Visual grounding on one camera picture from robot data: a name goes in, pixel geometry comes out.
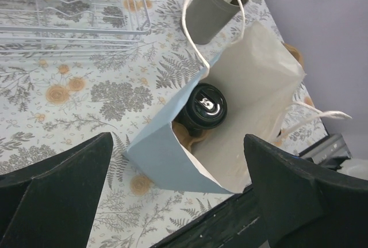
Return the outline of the light blue paper bag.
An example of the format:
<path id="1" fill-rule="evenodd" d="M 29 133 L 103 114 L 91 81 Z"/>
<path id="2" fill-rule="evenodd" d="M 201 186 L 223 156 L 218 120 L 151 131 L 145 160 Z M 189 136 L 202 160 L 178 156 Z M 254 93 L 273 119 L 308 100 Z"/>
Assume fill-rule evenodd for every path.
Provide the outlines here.
<path id="1" fill-rule="evenodd" d="M 305 77 L 299 62 L 260 22 L 240 35 L 156 114 L 131 141 L 125 156 L 158 187 L 202 193 L 241 193 L 250 183 L 243 139 L 253 134 L 273 143 L 296 130 L 282 129 Z M 224 95 L 224 122 L 193 150 L 180 144 L 172 121 L 194 87 L 206 82 Z"/>

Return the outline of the grey straw holder cup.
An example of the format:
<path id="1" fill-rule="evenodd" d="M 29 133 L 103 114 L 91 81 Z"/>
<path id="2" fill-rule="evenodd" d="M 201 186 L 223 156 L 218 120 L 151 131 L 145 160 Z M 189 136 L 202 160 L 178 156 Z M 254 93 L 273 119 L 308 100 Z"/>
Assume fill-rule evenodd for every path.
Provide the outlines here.
<path id="1" fill-rule="evenodd" d="M 186 7 L 186 26 L 192 41 L 208 44 L 239 11 L 237 0 L 191 0 Z"/>

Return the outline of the black coffee lid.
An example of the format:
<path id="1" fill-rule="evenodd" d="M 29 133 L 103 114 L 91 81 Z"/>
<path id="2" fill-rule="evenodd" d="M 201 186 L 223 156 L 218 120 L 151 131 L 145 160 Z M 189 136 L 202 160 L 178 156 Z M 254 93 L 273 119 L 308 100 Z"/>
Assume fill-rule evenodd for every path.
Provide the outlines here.
<path id="1" fill-rule="evenodd" d="M 203 129 L 213 129 L 225 120 L 228 106 L 218 88 L 208 83 L 199 83 L 191 92 L 182 110 L 194 124 Z"/>

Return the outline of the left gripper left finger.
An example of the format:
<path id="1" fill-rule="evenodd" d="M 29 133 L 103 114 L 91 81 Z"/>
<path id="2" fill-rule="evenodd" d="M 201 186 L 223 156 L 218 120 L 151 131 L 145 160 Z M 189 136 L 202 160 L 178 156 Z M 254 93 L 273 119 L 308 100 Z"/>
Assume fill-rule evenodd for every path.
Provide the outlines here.
<path id="1" fill-rule="evenodd" d="M 1 247 L 86 247 L 113 151 L 101 133 L 1 176 Z"/>

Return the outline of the floral table mat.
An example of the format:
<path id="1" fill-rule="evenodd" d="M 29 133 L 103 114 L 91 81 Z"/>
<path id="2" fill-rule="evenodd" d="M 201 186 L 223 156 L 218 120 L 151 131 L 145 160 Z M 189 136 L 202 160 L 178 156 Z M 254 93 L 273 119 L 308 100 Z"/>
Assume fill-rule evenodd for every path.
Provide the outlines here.
<path id="1" fill-rule="evenodd" d="M 71 247 L 150 247 L 219 205 L 224 194 L 161 190 L 123 150 L 193 76 L 179 35 L 183 0 L 124 0 L 148 9 L 150 35 L 126 52 L 1 57 L 1 173 L 68 150 L 100 132 L 114 149 L 91 233 Z"/>

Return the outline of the dark coffee cup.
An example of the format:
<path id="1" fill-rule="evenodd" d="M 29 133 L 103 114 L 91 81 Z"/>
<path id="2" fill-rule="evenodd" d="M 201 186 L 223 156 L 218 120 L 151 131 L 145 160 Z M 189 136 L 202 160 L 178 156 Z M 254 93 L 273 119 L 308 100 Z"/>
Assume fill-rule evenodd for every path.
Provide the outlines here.
<path id="1" fill-rule="evenodd" d="M 206 129 L 203 129 L 199 125 L 194 124 L 190 117 L 183 110 L 178 113 L 174 120 L 177 123 L 182 124 L 188 130 L 189 135 L 192 137 L 198 138 L 206 131 Z"/>

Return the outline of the brown cardboard cup carrier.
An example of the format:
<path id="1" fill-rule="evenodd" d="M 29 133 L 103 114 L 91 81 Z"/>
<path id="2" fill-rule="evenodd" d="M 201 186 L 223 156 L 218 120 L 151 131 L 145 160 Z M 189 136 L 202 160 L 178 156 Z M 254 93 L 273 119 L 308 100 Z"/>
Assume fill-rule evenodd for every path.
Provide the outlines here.
<path id="1" fill-rule="evenodd" d="M 284 43 L 283 45 L 293 55 L 293 57 L 299 62 L 301 67 L 304 68 L 304 58 L 301 55 L 301 53 L 299 52 L 299 50 L 296 49 L 294 46 L 292 46 L 290 44 Z"/>

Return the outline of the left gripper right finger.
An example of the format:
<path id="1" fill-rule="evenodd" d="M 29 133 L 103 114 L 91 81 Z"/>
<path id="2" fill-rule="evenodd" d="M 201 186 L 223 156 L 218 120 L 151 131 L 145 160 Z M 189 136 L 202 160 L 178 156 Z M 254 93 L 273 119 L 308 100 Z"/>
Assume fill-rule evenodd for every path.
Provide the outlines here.
<path id="1" fill-rule="evenodd" d="M 247 134 L 244 155 L 270 247 L 367 247 L 367 181 Z"/>

